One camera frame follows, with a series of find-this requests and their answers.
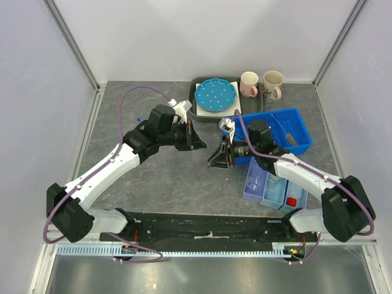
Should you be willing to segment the clear glass beaker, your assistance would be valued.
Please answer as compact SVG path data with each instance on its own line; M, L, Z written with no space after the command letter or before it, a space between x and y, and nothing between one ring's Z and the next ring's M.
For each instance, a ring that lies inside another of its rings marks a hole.
M246 189L256 192L264 185L265 180L259 176L249 176L246 181Z

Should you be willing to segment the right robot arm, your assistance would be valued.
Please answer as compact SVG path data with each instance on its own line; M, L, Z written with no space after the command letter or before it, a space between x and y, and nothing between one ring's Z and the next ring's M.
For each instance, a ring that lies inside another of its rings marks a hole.
M243 126L244 140L236 141L235 120L223 118L219 123L223 136L219 147L208 159L208 167L234 167L239 158L253 157L258 166L274 176L300 186L316 197L320 209L294 209L281 225L281 235L294 241L307 232L329 233L346 242L355 235L374 232L375 212L360 180L341 178L303 162L285 148L275 144L267 123L253 120Z

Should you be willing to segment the white red-capped wash bottle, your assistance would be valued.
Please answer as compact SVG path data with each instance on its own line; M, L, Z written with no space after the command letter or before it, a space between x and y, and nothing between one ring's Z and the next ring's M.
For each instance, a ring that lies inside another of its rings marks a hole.
M295 183L289 183L287 189L286 204L291 207L296 207L300 198L302 197L302 188Z

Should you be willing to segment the brown test tube brush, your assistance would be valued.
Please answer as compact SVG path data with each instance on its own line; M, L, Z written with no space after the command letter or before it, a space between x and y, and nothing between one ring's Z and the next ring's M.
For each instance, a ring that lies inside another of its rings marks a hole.
M281 130L283 131L284 135L285 135L285 139L287 141L287 143L290 146L297 146L297 142L294 139L293 135L289 132L286 131L286 129L283 127L283 125L279 122L279 120L276 118L276 116L272 113L271 117L275 120L275 122L280 126Z

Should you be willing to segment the small glass stopper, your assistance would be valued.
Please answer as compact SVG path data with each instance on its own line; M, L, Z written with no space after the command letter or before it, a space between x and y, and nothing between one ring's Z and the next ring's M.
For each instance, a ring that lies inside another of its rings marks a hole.
M273 175L273 174L270 173L268 175L268 179L267 179L267 182L266 182L267 188L274 189L277 186L277 184L279 183L280 179L281 178L279 176L276 176L276 175Z

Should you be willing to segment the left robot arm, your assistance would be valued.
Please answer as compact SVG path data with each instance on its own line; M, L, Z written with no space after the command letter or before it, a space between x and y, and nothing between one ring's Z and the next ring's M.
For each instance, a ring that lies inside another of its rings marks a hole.
M98 164L65 186L57 183L47 189L47 224L53 224L71 243L88 233L113 232L121 241L130 240L134 225L117 209L92 209L92 204L115 181L155 155L161 146L178 151L204 149L206 145L187 117L188 100L154 107L147 120L121 134L120 142Z

